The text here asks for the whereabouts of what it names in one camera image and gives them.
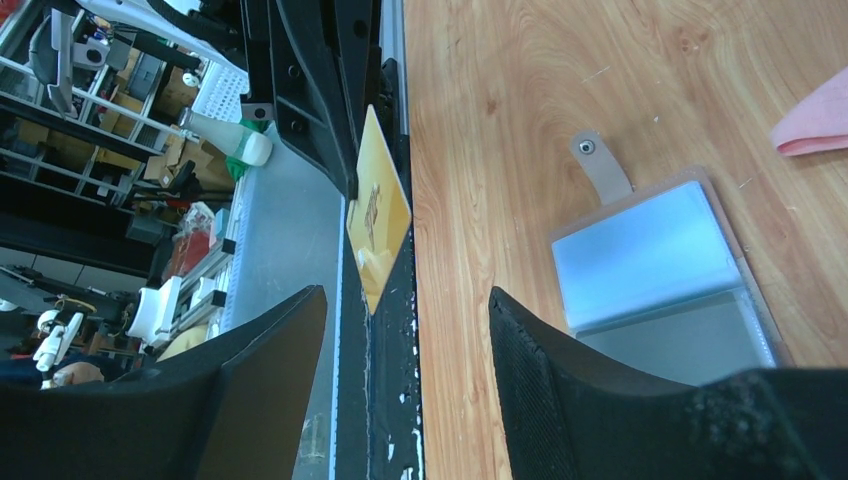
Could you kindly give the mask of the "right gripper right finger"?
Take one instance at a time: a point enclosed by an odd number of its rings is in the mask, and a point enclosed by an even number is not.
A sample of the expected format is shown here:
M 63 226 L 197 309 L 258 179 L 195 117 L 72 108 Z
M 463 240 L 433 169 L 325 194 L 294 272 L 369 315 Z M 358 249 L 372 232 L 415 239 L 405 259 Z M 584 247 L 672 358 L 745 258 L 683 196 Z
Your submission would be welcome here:
M 517 479 L 843 479 L 847 373 L 755 368 L 693 387 L 616 361 L 501 288 L 490 337 Z

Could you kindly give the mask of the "pink card holder wallet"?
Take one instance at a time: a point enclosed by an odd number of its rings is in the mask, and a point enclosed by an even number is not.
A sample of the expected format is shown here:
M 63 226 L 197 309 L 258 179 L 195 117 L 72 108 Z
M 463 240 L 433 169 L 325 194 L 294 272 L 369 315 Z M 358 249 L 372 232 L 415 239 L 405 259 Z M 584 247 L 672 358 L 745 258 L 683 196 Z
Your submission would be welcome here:
M 703 167 L 638 190 L 597 132 L 570 149 L 601 201 L 551 237 L 578 341 L 686 385 L 793 365 Z

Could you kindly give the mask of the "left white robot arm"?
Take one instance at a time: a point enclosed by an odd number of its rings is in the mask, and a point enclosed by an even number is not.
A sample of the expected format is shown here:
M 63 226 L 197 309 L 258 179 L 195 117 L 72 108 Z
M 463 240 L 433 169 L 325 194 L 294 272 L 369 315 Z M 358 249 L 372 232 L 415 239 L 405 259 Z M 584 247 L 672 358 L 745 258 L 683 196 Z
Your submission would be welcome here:
M 348 200 L 358 150 L 384 96 L 379 1 L 83 1 L 111 23 L 168 39 L 248 76 L 242 112 L 264 108 L 282 142 Z

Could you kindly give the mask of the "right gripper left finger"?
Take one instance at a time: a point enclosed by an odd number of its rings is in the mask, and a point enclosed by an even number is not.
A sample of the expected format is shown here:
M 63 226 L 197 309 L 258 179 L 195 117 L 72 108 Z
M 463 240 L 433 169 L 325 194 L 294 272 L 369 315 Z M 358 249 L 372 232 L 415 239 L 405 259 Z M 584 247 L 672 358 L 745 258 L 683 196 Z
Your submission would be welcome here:
M 5 479 L 288 479 L 324 338 L 310 285 L 111 382 L 1 389 Z

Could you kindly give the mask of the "gold VIP credit card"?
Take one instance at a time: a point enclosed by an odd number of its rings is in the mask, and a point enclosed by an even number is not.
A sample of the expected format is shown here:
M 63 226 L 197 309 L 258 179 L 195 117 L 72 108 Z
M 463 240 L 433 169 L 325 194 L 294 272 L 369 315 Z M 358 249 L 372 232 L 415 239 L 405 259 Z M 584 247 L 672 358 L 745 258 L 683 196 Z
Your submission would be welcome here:
M 366 110 L 346 230 L 364 290 L 375 313 L 411 223 L 411 208 L 375 108 Z

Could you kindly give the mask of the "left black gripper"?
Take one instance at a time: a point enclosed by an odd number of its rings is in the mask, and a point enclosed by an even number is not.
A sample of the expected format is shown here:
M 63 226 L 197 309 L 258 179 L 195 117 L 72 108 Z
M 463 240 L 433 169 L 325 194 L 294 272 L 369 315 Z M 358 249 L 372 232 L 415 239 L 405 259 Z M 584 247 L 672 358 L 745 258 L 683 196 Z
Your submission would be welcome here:
M 354 133 L 380 92 L 380 0 L 240 2 L 249 91 L 242 116 L 276 120 L 283 143 L 346 199 Z

